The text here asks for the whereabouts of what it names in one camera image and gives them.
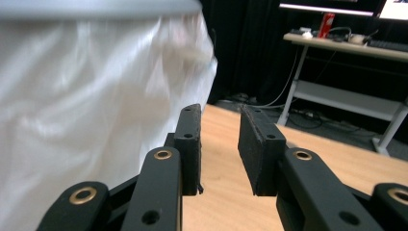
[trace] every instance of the computer screen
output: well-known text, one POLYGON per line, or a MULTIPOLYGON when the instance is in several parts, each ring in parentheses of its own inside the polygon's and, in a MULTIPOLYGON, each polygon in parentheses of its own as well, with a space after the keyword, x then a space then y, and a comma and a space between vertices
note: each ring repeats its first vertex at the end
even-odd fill
POLYGON ((408 0, 385 0, 378 16, 384 19, 408 21, 408 0))
POLYGON ((375 16, 381 0, 281 0, 280 8, 375 16))

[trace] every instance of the white fabric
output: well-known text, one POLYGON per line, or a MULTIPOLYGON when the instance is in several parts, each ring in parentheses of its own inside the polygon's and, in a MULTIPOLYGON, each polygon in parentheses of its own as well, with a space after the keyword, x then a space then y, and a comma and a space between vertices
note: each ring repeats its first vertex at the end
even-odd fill
POLYGON ((0 230, 35 230, 74 184, 138 174, 216 69, 201 13, 0 21, 0 230))

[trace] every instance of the white desk frame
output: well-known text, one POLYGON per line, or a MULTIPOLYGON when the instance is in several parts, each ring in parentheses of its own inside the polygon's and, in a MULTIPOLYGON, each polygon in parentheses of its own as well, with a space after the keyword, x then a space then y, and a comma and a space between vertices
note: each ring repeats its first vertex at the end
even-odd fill
POLYGON ((293 97, 347 110, 365 116, 372 116, 387 120, 390 121, 390 125, 388 126, 384 135, 381 137, 381 139, 373 138, 372 143, 374 144, 374 147, 378 153, 389 156, 387 145, 390 143, 399 125, 408 114, 408 97, 405 99, 405 102, 395 102, 392 100, 381 99, 347 90, 338 90, 335 88, 302 81, 299 80, 299 75, 309 47, 335 50, 355 55, 371 56, 405 63, 408 63, 408 53, 355 45, 347 42, 335 42, 329 39, 304 38, 302 36, 293 34, 286 34, 283 39, 289 40, 293 44, 303 45, 303 51, 296 73, 293 77, 288 99, 285 103, 285 108, 279 117, 278 124, 286 124, 288 120, 288 111, 291 107, 293 97))

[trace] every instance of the cable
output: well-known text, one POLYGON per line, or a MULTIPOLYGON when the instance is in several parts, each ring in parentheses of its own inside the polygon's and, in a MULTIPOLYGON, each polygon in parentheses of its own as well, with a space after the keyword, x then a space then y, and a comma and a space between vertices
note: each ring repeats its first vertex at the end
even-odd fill
POLYGON ((330 29, 329 32, 342 31, 342 30, 348 30, 347 40, 349 40, 350 37, 351 37, 351 28, 349 28, 349 27, 335 27, 335 28, 330 29))
POLYGON ((301 115, 302 115, 303 118, 306 118, 307 120, 317 121, 318 124, 315 125, 315 126, 306 127, 306 126, 303 126, 303 125, 300 125, 300 124, 294 122, 294 120, 291 119, 291 115, 289 115, 288 119, 292 124, 294 124, 295 126, 298 126, 300 128, 303 128, 303 129, 316 129, 316 128, 321 127, 321 125, 323 125, 323 120, 321 120, 320 116, 318 116, 317 114, 316 114, 317 117, 312 117, 312 118, 308 117, 306 114, 301 114, 301 115))
POLYGON ((283 92, 285 91, 286 87, 288 86, 288 84, 289 84, 289 82, 290 82, 290 80, 291 80, 291 77, 292 77, 294 65, 295 65, 296 62, 297 62, 297 52, 298 52, 298 49, 299 49, 299 47, 296 47, 296 53, 294 54, 294 61, 293 61, 291 73, 289 74, 289 78, 288 78, 288 80, 286 81, 285 87, 282 89, 282 91, 280 92, 280 94, 279 94, 272 102, 270 102, 270 103, 268 103, 268 104, 266 104, 266 105, 260 105, 260 106, 253 105, 252 107, 262 109, 262 108, 280 108, 280 107, 283 106, 283 105, 279 105, 279 106, 270 106, 270 105, 274 104, 274 103, 280 98, 280 96, 282 96, 283 92))

